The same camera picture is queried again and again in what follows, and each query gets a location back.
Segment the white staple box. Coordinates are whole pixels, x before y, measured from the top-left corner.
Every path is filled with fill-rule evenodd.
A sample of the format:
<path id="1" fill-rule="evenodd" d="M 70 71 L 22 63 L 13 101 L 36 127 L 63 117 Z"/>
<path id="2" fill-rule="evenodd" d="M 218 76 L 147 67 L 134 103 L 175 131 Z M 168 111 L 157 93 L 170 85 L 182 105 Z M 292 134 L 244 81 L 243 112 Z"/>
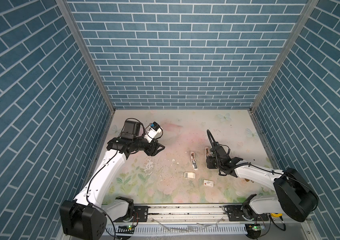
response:
<path id="1" fill-rule="evenodd" d="M 204 186 L 214 187 L 214 182 L 211 180 L 204 180 Z"/>

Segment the staple box tray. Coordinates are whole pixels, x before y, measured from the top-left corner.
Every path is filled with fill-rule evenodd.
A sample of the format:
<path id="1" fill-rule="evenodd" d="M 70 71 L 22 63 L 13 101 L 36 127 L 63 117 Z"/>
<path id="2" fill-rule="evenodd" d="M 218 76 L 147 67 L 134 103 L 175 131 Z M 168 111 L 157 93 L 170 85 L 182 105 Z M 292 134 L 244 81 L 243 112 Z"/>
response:
<path id="1" fill-rule="evenodd" d="M 196 173 L 194 173 L 194 172 L 184 172 L 184 177 L 186 179 L 195 179 Z"/>

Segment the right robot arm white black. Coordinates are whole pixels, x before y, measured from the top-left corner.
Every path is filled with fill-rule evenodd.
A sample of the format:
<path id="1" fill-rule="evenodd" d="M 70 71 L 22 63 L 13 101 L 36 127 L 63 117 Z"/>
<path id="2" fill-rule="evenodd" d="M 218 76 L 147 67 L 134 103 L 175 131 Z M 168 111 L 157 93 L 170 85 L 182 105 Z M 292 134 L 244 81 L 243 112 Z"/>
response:
<path id="1" fill-rule="evenodd" d="M 262 214 L 286 214 L 297 222 L 304 222 L 318 207 L 317 193 L 293 168 L 267 169 L 241 158 L 231 158 L 230 152 L 225 151 L 221 145 L 214 145 L 205 152 L 208 169 L 219 170 L 220 176 L 247 179 L 275 192 L 270 196 L 253 194 L 248 197 L 242 204 L 246 219 L 254 219 Z"/>

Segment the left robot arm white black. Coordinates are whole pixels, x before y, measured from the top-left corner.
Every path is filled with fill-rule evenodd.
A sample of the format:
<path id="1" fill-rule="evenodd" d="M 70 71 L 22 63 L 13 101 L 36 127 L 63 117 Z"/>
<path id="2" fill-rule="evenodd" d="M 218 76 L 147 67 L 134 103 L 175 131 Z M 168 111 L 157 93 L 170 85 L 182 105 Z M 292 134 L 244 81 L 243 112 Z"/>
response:
<path id="1" fill-rule="evenodd" d="M 115 220 L 134 220 L 134 201 L 117 197 L 103 209 L 103 199 L 119 169 L 130 155 L 140 151 L 153 157 L 164 150 L 158 142 L 162 137 L 162 127 L 153 122 L 148 127 L 134 118 L 124 122 L 118 137 L 107 143 L 105 155 L 88 183 L 72 201 L 64 201 L 59 209 L 65 235 L 82 240 L 98 240 L 108 224 Z"/>

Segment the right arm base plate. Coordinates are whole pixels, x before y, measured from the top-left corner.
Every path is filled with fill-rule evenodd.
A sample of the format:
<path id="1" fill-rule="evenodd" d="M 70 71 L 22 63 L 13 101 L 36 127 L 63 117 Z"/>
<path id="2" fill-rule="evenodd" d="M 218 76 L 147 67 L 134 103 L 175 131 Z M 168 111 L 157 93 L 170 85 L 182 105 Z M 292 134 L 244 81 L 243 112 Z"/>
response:
<path id="1" fill-rule="evenodd" d="M 227 214 L 230 222 L 237 221 L 261 221 L 267 222 L 269 216 L 267 214 L 256 214 L 250 206 L 246 205 L 226 205 L 222 207 L 223 211 Z"/>

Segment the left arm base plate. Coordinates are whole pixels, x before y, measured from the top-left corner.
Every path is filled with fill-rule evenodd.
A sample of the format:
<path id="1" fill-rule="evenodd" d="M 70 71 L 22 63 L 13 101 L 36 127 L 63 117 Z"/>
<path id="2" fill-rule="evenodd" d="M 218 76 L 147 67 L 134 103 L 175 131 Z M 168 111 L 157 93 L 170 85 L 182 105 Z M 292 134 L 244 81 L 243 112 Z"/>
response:
<path id="1" fill-rule="evenodd" d="M 115 222 L 147 222 L 149 206 L 134 206 L 128 208 L 125 216 L 118 218 Z"/>

